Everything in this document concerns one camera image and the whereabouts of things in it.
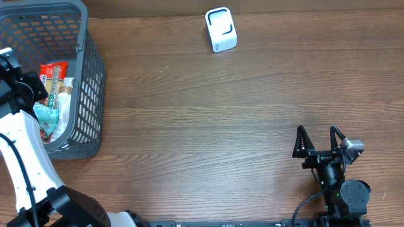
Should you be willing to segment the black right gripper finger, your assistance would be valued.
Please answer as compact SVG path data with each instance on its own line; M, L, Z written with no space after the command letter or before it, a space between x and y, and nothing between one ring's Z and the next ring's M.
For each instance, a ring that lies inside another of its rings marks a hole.
M332 151L334 151L338 147L338 143L336 141L337 137L341 141L346 138L346 136L339 130L339 128L337 128L336 125L332 125L330 127L330 146Z
M315 152L315 147L304 128L303 125L298 126L297 136L295 141L294 150L292 153L293 158L307 158Z

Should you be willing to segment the red spaghetti pasta packet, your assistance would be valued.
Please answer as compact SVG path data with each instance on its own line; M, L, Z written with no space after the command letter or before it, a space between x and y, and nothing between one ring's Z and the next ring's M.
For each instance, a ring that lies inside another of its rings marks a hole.
M40 65L40 80L48 92L48 97L39 101L39 103L50 107L57 108L57 95L60 87L64 83L68 68L67 61L53 62L49 64Z

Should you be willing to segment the teal snack packet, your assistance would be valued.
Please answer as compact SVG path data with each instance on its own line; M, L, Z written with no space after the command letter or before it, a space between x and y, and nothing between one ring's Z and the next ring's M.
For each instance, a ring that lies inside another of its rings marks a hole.
M37 116L40 128L49 136L51 135L59 120L59 110L47 107L41 103L35 103L33 110Z

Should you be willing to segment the white tube gold cap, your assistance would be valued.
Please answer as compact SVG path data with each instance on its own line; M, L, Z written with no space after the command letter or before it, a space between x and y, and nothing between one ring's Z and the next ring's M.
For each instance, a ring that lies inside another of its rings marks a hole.
M56 128L50 136L51 143L58 139L68 126L73 81L74 78L65 78L63 85L59 89L59 93L57 95L57 109L59 111L59 118Z

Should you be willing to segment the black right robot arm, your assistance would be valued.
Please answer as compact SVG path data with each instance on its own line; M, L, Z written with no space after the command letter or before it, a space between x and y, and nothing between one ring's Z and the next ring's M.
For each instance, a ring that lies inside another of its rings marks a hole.
M303 125L298 126L293 158L302 158L303 169L309 169L320 191L301 202L292 216L294 226L297 213L307 202L323 196L326 210L317 212L309 226L365 226L370 186L362 180L347 180L345 172L364 151L360 139L349 139L337 126L330 127L330 149L317 151Z

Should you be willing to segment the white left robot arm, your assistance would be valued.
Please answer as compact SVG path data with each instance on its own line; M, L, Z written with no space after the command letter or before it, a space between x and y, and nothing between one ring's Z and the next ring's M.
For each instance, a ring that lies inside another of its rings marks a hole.
M9 47L1 50L1 153L13 181L17 217L8 226L146 226L136 213L107 212L94 198L65 186L40 137L33 106L48 93L35 72L23 73Z

